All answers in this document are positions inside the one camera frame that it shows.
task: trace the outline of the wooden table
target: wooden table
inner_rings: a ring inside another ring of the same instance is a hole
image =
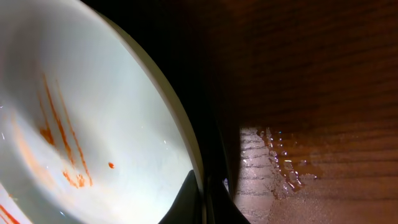
[[[250,222],[398,223],[396,1],[163,3],[201,50]],[[313,174],[295,192],[286,160]]]

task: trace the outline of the orange sauce residue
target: orange sauce residue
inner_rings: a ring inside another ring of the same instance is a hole
[[[6,218],[4,218],[2,215],[0,215],[0,218],[1,218],[6,224],[8,224]]]
[[[10,213],[8,213],[7,210],[6,210],[2,205],[0,205],[0,210],[1,210],[4,214],[6,214],[6,216],[8,217],[8,219],[10,219],[11,222],[12,222],[13,224],[19,224],[19,222],[18,222]]]
[[[76,143],[76,146],[77,146],[77,149],[79,150],[79,154],[80,154],[80,158],[81,158],[81,163],[83,164],[83,167],[85,168],[85,172],[86,172],[86,174],[87,174],[87,176],[88,176],[88,178],[89,178],[89,180],[90,180],[90,186],[92,186],[92,185],[93,185],[93,180],[92,180],[92,178],[91,178],[91,176],[90,176],[90,173],[88,172],[88,168],[87,168],[87,164],[86,164],[86,161],[85,161],[85,157],[84,157],[83,151],[81,150],[81,147],[80,147],[80,145],[79,145],[79,141],[77,140],[75,131],[74,131],[73,128],[72,128],[72,124],[71,124],[70,119],[69,119],[67,107],[65,106],[65,102],[64,102],[64,100],[63,100],[63,97],[62,97],[62,94],[61,94],[61,90],[60,90],[60,85],[58,84],[58,80],[56,80],[56,83],[57,83],[57,88],[58,88],[58,94],[59,94],[60,99],[61,99],[61,102],[62,102],[63,111],[64,111],[64,113],[65,113],[65,116],[67,117],[67,121],[68,121],[68,125],[69,125],[69,130],[70,130],[70,132],[72,133],[73,139],[75,140],[75,143]]]
[[[49,87],[48,87],[48,85],[47,85],[47,80],[46,80],[46,77],[45,77],[45,74],[44,74],[44,73],[43,73],[43,81],[44,81],[44,86],[45,86],[45,91],[46,91],[46,94],[47,94],[47,98],[49,99],[49,103],[50,103],[50,106],[51,106],[51,110],[52,110],[53,117],[54,117],[54,119],[55,119],[56,122],[57,122],[58,129],[59,129],[60,134],[61,134],[61,136],[62,136],[63,144],[64,144],[65,149],[66,149],[66,151],[67,151],[68,158],[69,158],[70,162],[72,163],[72,167],[73,167],[73,169],[74,169],[74,168],[75,168],[75,161],[74,161],[74,159],[73,159],[72,149],[71,149],[71,147],[69,146],[69,143],[68,143],[68,141],[67,141],[67,136],[66,136],[65,130],[64,130],[63,126],[62,126],[62,122],[61,122],[61,120],[60,120],[60,117],[58,116],[58,114],[57,114],[57,112],[56,112],[56,110],[55,110],[55,107],[54,107],[54,104],[53,104],[53,101],[52,101],[52,96],[51,96],[51,94],[50,94],[50,90],[49,90]],[[68,115],[68,111],[67,111],[67,108],[66,108],[66,106],[65,106],[65,102],[64,102],[64,100],[63,100],[63,97],[62,97],[62,94],[61,94],[61,91],[60,91],[60,87],[59,87],[59,84],[58,84],[58,80],[56,80],[56,84],[57,84],[57,88],[58,88],[58,94],[59,94],[59,97],[60,97],[60,99],[61,99],[62,106],[63,106],[63,112],[65,113],[65,116],[67,117],[67,122],[68,122],[68,125],[69,125],[69,130],[70,130],[70,132],[72,133],[73,139],[75,140],[75,144],[76,144],[76,146],[77,146],[77,149],[79,150],[80,158],[81,158],[81,163],[83,164],[83,167],[84,167],[84,169],[85,169],[86,175],[87,175],[88,178],[90,179],[90,186],[92,186],[92,185],[93,185],[93,181],[92,181],[92,179],[91,179],[90,173],[88,172],[88,168],[87,168],[86,161],[85,161],[85,159],[84,159],[83,151],[81,150],[81,147],[80,147],[79,142],[78,142],[78,140],[77,140],[76,134],[75,134],[75,132],[74,132],[74,130],[73,130],[73,128],[72,128],[72,124],[71,124],[71,122],[70,122],[70,118],[69,118],[69,115]],[[49,142],[49,144],[51,144],[51,145],[53,145],[53,146],[55,147],[55,141],[54,141],[54,138],[53,138],[53,136],[52,136],[52,133],[51,133],[51,130],[50,130],[50,127],[49,127],[49,122],[48,122],[48,120],[47,120],[47,115],[45,114],[44,107],[43,107],[43,104],[42,104],[42,100],[41,100],[39,94],[38,94],[38,97],[39,97],[39,101],[40,101],[40,108],[41,108],[41,110],[42,110],[42,112],[43,112],[43,116],[44,116],[44,118],[45,118],[45,125],[46,125],[46,128],[45,128],[45,129],[43,129],[43,128],[40,129],[40,133],[41,133],[41,135],[47,140],[47,142]],[[65,168],[65,170],[62,172],[62,174],[63,174],[63,176],[66,178],[66,180],[69,182],[69,184],[70,184],[72,187],[76,187],[76,188],[78,189],[78,188],[80,188],[80,187],[84,187],[84,186],[85,186],[85,181],[86,181],[86,180],[85,180],[85,178],[83,177],[83,175],[81,175],[81,174],[76,175],[76,180],[77,180],[77,181],[74,181],[74,180],[73,180],[74,178],[72,179],[71,177],[74,177],[75,175],[74,175],[74,174],[71,175],[71,174],[69,173],[68,169]]]
[[[54,138],[52,137],[51,134],[51,129],[49,126],[49,121],[47,120],[47,115],[45,114],[42,99],[40,97],[40,94],[37,93],[37,97],[39,98],[39,103],[40,103],[40,109],[42,110],[43,116],[44,116],[44,121],[45,121],[45,129],[40,128],[40,134],[44,137],[44,139],[51,144],[52,146],[55,146],[55,141]]]
[[[14,127],[16,143],[21,149],[22,156],[27,165],[37,174],[38,178],[42,181],[43,184],[46,184],[47,186],[52,186],[53,179],[51,178],[51,175],[36,161],[32,151],[30,150],[30,147],[25,142],[23,134],[19,130],[15,115],[12,116],[11,121]]]
[[[85,179],[83,177],[83,175],[79,174],[76,176],[78,182],[79,182],[79,187],[84,187],[85,186]]]
[[[77,186],[77,184],[70,178],[69,176],[69,172],[67,170],[62,172],[63,176],[67,179],[67,181],[69,182],[69,184],[73,187],[79,188]]]
[[[56,120],[56,122],[58,124],[58,129],[60,130],[62,141],[63,141],[63,144],[64,144],[65,149],[67,151],[68,158],[69,158],[70,162],[72,163],[72,167],[74,167],[75,166],[75,161],[73,160],[72,150],[70,149],[70,146],[68,144],[67,136],[65,134],[65,131],[63,130],[63,126],[62,126],[61,120],[58,117],[57,112],[55,111],[54,104],[52,103],[52,98],[51,98],[49,86],[47,85],[47,80],[45,78],[45,74],[44,73],[43,73],[43,81],[44,81],[44,86],[45,86],[45,92],[47,93],[47,97],[49,98],[52,114],[54,115],[54,118],[55,118],[55,120]]]

